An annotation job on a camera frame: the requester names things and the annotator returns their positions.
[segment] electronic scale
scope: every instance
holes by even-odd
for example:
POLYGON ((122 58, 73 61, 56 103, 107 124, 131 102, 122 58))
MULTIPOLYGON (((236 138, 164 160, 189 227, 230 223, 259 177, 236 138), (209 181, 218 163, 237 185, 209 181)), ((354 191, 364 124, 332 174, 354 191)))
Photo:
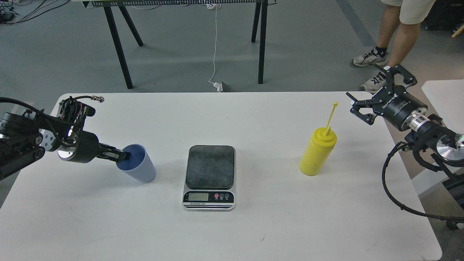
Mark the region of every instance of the electronic scale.
POLYGON ((188 153, 182 203, 187 209, 230 210, 235 206, 235 149, 195 145, 188 153))

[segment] black table leg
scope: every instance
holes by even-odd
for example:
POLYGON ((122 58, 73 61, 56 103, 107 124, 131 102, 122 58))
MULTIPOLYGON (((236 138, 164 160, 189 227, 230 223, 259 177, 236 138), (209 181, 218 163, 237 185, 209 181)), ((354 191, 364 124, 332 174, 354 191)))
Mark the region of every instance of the black table leg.
POLYGON ((116 29, 115 19, 113 17, 113 12, 111 7, 103 7, 106 14, 106 20, 108 20, 108 25, 110 26, 111 36, 113 37, 113 42, 115 44, 117 57, 119 58, 119 63, 121 64, 122 74, 124 75, 124 80, 128 89, 132 89, 132 80, 130 79, 129 69, 127 68, 126 59, 124 57, 124 52, 122 51, 121 41, 116 29))
POLYGON ((264 0, 261 5, 261 34, 259 36, 259 68, 258 84, 263 84, 264 76, 264 50, 266 48, 266 23, 267 23, 268 0, 264 0))
POLYGON ((261 3, 256 3, 255 19, 253 20, 253 31, 251 33, 251 42, 256 42, 256 32, 258 31, 259 11, 261 10, 261 3))
POLYGON ((139 33, 137 32, 137 29, 135 28, 135 25, 134 25, 134 23, 132 22, 132 19, 130 18, 129 13, 127 12, 126 7, 125 7, 125 6, 119 7, 119 10, 121 10, 122 16, 124 16, 124 19, 126 20, 127 25, 128 25, 129 28, 130 28, 130 31, 131 31, 132 34, 134 35, 135 40, 137 41, 137 44, 138 44, 139 46, 143 46, 142 39, 140 38, 140 35, 139 35, 139 33))

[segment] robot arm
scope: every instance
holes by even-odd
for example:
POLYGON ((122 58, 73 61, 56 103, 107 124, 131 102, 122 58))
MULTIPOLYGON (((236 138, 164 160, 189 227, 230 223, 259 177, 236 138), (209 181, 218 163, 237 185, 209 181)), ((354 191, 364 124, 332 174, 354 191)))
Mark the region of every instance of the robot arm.
POLYGON ((406 88, 417 84, 416 78, 405 68, 397 65, 384 68, 387 83, 369 100, 357 100, 350 93, 352 99, 351 112, 369 125, 374 123, 377 116, 382 116, 399 131, 411 129, 405 137, 408 149, 412 150, 416 161, 432 171, 442 170, 441 167, 430 164, 422 159, 419 152, 431 149, 437 159, 453 167, 464 166, 464 136, 442 126, 441 118, 431 114, 425 116, 427 105, 419 101, 406 91, 406 88), (407 87, 395 85, 394 76, 401 74, 407 87), (360 109, 371 108, 373 113, 362 114, 360 109))
POLYGON ((20 101, 0 98, 27 108, 22 115, 5 113, 0 122, 0 180, 41 159, 45 151, 58 150, 62 160, 79 163, 95 157, 114 162, 129 159, 130 153, 101 144, 95 134, 83 130, 85 118, 94 116, 95 109, 78 101, 82 98, 104 101, 97 96, 69 97, 60 102, 53 117, 20 101))

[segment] bottle cap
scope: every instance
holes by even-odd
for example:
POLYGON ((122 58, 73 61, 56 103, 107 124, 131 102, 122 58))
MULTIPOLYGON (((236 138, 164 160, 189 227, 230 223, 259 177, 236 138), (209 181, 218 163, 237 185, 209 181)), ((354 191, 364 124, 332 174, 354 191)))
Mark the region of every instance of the bottle cap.
POLYGON ((322 127, 314 131, 311 144, 319 150, 331 150, 337 143, 337 135, 331 127, 322 127))

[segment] brand label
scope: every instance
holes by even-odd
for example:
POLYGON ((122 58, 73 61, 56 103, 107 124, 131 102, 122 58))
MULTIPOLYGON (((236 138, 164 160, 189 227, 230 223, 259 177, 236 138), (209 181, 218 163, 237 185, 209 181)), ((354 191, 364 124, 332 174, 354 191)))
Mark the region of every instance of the brand label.
POLYGON ((385 109, 396 97, 398 97, 398 94, 393 94, 393 97, 389 101, 387 101, 387 103, 384 106, 382 106, 382 109, 385 109))

